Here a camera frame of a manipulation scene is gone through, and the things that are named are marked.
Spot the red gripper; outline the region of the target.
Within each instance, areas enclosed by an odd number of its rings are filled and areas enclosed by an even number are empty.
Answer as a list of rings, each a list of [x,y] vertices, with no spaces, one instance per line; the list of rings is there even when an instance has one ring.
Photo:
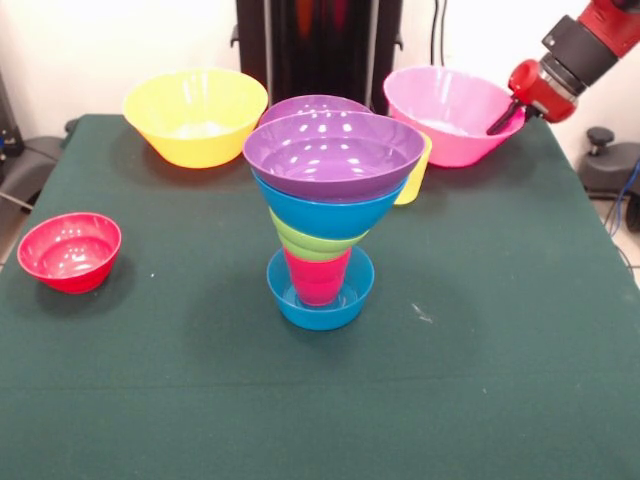
[[[549,123],[566,120],[577,107],[579,80],[555,58],[521,62],[511,73],[508,88],[512,100],[486,130],[489,136],[503,132],[521,107],[525,122],[543,117]]]

